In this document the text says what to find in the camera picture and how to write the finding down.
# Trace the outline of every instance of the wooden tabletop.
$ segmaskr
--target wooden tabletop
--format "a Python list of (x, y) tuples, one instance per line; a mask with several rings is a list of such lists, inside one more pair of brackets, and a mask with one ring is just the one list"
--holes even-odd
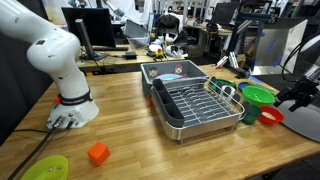
[[(105, 52), (99, 52), (96, 53), (106, 53), (109, 54), (108, 57), (101, 59), (99, 61), (96, 61), (99, 66), (112, 66), (112, 65), (133, 65), (133, 64), (142, 64), (142, 63), (153, 63), (154, 60), (147, 56), (147, 50), (145, 48), (140, 49), (132, 49), (130, 45), (117, 45), (117, 47), (128, 47), (128, 52), (136, 52), (137, 59), (133, 60), (126, 60), (125, 58), (119, 58), (119, 57), (113, 57), (113, 56), (121, 56), (124, 55), (126, 51), (105, 51)], [(176, 60), (182, 60), (183, 58), (172, 58), (169, 57), (168, 61), (176, 61)], [(93, 60), (87, 60), (87, 61), (81, 61), (79, 56), (77, 56), (77, 64), (79, 68), (91, 68), (91, 67), (97, 67), (97, 64)]]
[[(210, 76), (239, 83), (225, 69), (201, 66)], [(141, 72), (87, 77), (100, 112), (83, 128), (54, 135), (18, 174), (51, 155), (69, 161), (69, 179), (246, 179), (315, 155), (320, 144), (281, 124), (239, 124), (226, 134), (207, 134), (184, 141), (168, 138), (154, 107), (143, 95)], [(46, 129), (58, 94), (53, 84), (17, 129)], [(7, 179), (45, 135), (13, 132), (0, 148), (0, 179)], [(101, 142), (111, 155), (100, 166), (87, 151)]]

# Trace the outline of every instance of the metal dish rack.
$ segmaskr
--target metal dish rack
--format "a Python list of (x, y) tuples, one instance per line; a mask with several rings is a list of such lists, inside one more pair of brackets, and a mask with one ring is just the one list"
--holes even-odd
[(230, 128), (243, 106), (207, 79), (163, 83), (154, 80), (152, 98), (166, 134), (173, 140)]

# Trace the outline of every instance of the green cup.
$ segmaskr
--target green cup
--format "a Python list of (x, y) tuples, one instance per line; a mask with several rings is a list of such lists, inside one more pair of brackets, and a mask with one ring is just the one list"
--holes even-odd
[(251, 110), (242, 119), (242, 122), (247, 125), (252, 125), (262, 114), (262, 110), (257, 106), (252, 106)]

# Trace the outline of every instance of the dish rack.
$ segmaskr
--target dish rack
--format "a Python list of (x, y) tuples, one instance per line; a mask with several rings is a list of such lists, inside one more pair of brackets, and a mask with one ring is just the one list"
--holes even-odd
[(221, 92), (208, 79), (154, 80), (152, 98), (167, 136), (182, 141), (219, 129), (233, 130), (244, 108)]

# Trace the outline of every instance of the wire rack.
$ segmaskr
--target wire rack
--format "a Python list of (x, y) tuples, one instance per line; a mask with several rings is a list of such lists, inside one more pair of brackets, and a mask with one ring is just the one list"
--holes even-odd
[(242, 106), (231, 103), (232, 97), (221, 96), (215, 90), (219, 87), (211, 81), (194, 81), (192, 84), (180, 84), (167, 87), (167, 91), (183, 115), (184, 127), (191, 127), (210, 121), (233, 116), (241, 116)]

